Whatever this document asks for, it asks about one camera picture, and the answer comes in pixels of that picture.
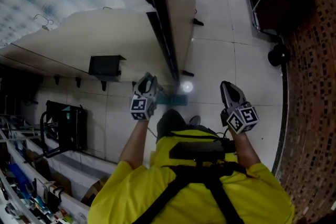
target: floor tile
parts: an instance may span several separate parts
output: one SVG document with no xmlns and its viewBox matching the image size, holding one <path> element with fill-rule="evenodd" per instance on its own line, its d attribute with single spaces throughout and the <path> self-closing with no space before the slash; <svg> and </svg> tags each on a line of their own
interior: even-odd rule
<svg viewBox="0 0 336 224">
<path fill-rule="evenodd" d="M 67 104 L 75 106 L 81 105 L 88 111 L 87 141 L 89 153 L 104 157 L 107 96 L 80 92 L 69 93 Z"/>
<path fill-rule="evenodd" d="M 196 0 L 196 10 L 195 18 L 204 26 L 194 26 L 194 38 L 234 41 L 227 0 Z"/>
<path fill-rule="evenodd" d="M 136 125 L 130 113 L 130 98 L 108 96 L 106 112 L 106 159 L 119 160 Z"/>
<path fill-rule="evenodd" d="M 109 82 L 108 95 L 119 97 L 131 97 L 133 86 L 131 82 Z"/>
<path fill-rule="evenodd" d="M 280 69 L 267 59 L 266 47 L 235 44 L 236 81 L 247 100 L 256 105 L 282 105 Z"/>
<path fill-rule="evenodd" d="M 235 83 L 234 44 L 224 41 L 193 39 L 189 46 L 185 70 L 194 77 L 183 77 L 193 83 L 188 94 L 190 102 L 222 103 L 220 83 L 223 80 Z"/>
<path fill-rule="evenodd" d="M 269 35 L 260 33 L 252 25 L 249 0 L 228 0 L 233 25 L 234 42 L 250 45 L 269 46 Z"/>
<path fill-rule="evenodd" d="M 222 126 L 220 117 L 220 113 L 224 109 L 223 104 L 188 103 L 187 106 L 176 106 L 174 109 L 180 112 L 186 123 L 193 116 L 199 115 L 201 117 L 201 125 L 211 129 L 215 133 L 224 133 L 227 129 L 227 127 Z"/>
<path fill-rule="evenodd" d="M 247 136 L 261 162 L 272 170 L 280 137 L 282 106 L 256 106 L 255 108 L 259 123 L 247 132 Z"/>
</svg>

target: metal pole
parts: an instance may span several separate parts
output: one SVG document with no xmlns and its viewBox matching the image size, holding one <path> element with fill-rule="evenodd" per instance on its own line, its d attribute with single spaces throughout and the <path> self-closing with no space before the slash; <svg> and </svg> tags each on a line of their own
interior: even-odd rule
<svg viewBox="0 0 336 224">
<path fill-rule="evenodd" d="M 41 137 L 40 135 L 36 135 L 36 136 L 29 136 L 29 137 L 0 139 L 0 143 L 5 143 L 7 141 L 22 141 L 22 140 L 26 140 L 26 139 L 36 139 L 36 138 L 40 138 L 40 137 Z"/>
</svg>

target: black harness strap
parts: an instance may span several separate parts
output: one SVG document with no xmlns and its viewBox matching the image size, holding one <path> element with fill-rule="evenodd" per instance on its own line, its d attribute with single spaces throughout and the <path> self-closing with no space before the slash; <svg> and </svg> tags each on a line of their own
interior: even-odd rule
<svg viewBox="0 0 336 224">
<path fill-rule="evenodd" d="M 166 166 L 176 174 L 156 201 L 133 224 L 151 223 L 165 205 L 189 183 L 203 183 L 208 188 L 218 204 L 228 224 L 244 224 L 236 209 L 227 197 L 220 178 L 232 175 L 237 171 L 246 175 L 246 170 L 237 163 L 225 162 L 224 167 L 194 167 L 194 166 Z"/>
<path fill-rule="evenodd" d="M 171 181 L 167 188 L 155 200 L 155 202 L 135 221 L 133 224 L 152 223 L 154 218 L 165 207 L 165 205 L 184 187 L 189 184 L 182 177 L 177 176 Z"/>
<path fill-rule="evenodd" d="M 229 197 L 226 195 L 222 182 L 219 179 L 210 182 L 210 186 L 207 186 L 207 188 L 211 191 L 212 196 L 214 196 L 228 224 L 244 224 Z"/>
</svg>

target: caster wheel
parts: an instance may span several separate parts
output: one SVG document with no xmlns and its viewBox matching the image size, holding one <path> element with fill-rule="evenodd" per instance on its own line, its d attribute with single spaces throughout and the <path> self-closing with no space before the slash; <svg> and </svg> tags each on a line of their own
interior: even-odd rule
<svg viewBox="0 0 336 224">
<path fill-rule="evenodd" d="M 284 45 L 275 45 L 273 50 L 268 53 L 268 61 L 274 67 L 286 63 L 288 60 L 289 51 Z"/>
</svg>

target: store shelf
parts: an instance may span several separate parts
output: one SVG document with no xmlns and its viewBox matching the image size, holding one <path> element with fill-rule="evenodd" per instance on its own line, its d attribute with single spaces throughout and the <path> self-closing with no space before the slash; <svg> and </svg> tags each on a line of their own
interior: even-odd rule
<svg viewBox="0 0 336 224">
<path fill-rule="evenodd" d="M 13 202 L 14 206 L 16 209 L 21 211 L 21 213 L 28 218 L 28 220 L 33 223 L 33 224 L 41 224 L 41 222 L 33 215 L 32 212 L 29 211 L 29 209 L 24 205 L 24 203 L 21 201 L 21 199 L 16 195 L 16 193 L 13 191 L 12 187 L 8 183 L 5 175 L 3 172 L 0 170 L 0 179 L 1 182 L 6 189 L 8 195 L 10 196 L 10 201 L 8 202 Z"/>
<path fill-rule="evenodd" d="M 2 130 L 0 130 L 0 136 L 2 137 L 2 139 L 7 139 Z M 39 179 L 42 183 L 48 182 L 48 180 L 45 179 L 41 174 L 39 174 L 32 166 L 24 163 L 24 158 L 15 149 L 14 145 L 10 141 L 7 141 L 6 143 L 8 152 L 11 154 L 15 163 L 19 166 L 19 168 L 26 175 L 30 182 L 33 182 L 35 178 Z M 50 191 L 53 191 L 55 188 L 55 186 L 50 186 Z M 60 208 L 63 208 L 65 211 L 69 212 L 73 216 L 77 215 L 78 213 L 82 213 L 84 216 L 87 217 L 90 207 L 82 204 L 80 201 L 74 199 L 66 193 L 61 193 L 61 200 L 62 202 L 60 203 Z"/>
</svg>

